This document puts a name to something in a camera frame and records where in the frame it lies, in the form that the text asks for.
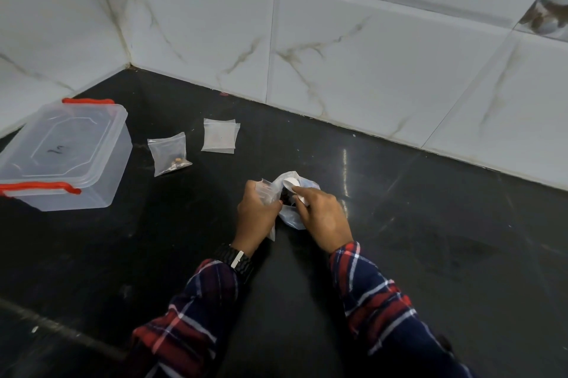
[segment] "plastic container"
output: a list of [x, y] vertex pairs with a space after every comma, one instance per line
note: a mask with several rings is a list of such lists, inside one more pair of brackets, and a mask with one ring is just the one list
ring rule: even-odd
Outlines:
[[44, 211], [109, 206], [132, 150], [127, 116], [112, 100], [41, 107], [0, 154], [0, 195]]

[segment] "black countertop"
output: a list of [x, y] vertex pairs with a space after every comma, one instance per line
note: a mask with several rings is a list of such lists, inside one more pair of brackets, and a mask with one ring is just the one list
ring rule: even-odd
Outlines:
[[[0, 198], [0, 376], [107, 376], [231, 240], [245, 181], [289, 170], [337, 196], [363, 254], [480, 376], [568, 376], [568, 193], [146, 71], [81, 97], [122, 104], [134, 148], [108, 208]], [[203, 118], [241, 123], [234, 155], [201, 152]], [[193, 165], [154, 178], [146, 139], [181, 131]], [[217, 375], [359, 374], [309, 234], [279, 221], [255, 259]]]

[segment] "container lid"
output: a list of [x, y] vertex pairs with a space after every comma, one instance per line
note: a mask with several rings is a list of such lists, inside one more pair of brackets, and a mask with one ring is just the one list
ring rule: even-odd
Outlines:
[[[68, 182], [86, 188], [99, 180], [128, 112], [119, 104], [42, 106], [0, 154], [0, 184]], [[58, 194], [23, 190], [10, 196]]]

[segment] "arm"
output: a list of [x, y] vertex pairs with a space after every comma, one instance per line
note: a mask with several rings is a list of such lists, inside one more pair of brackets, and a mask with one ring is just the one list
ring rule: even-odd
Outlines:
[[[274, 225], [281, 202], [263, 205], [248, 181], [238, 205], [237, 233], [231, 246], [252, 257]], [[138, 341], [122, 367], [122, 376], [203, 376], [215, 359], [219, 341], [228, 332], [232, 311], [243, 282], [227, 264], [202, 262], [167, 313], [135, 329]]]
[[473, 374], [445, 349], [420, 321], [408, 296], [361, 254], [334, 196], [313, 188], [294, 188], [310, 206], [296, 200], [302, 222], [317, 244], [330, 253], [333, 285], [343, 303], [353, 337], [369, 356], [413, 369], [420, 376]]

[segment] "plaid shirt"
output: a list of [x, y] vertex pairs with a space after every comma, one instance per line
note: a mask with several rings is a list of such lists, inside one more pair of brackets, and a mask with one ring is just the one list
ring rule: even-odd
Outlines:
[[[361, 255], [359, 243], [348, 243], [331, 254], [330, 270], [349, 329], [369, 355], [412, 364], [422, 376], [472, 378], [418, 319], [408, 296]], [[157, 361], [146, 376], [204, 375], [228, 330], [240, 284], [233, 269], [221, 261], [201, 263], [183, 292], [172, 299], [167, 314], [133, 333]]]

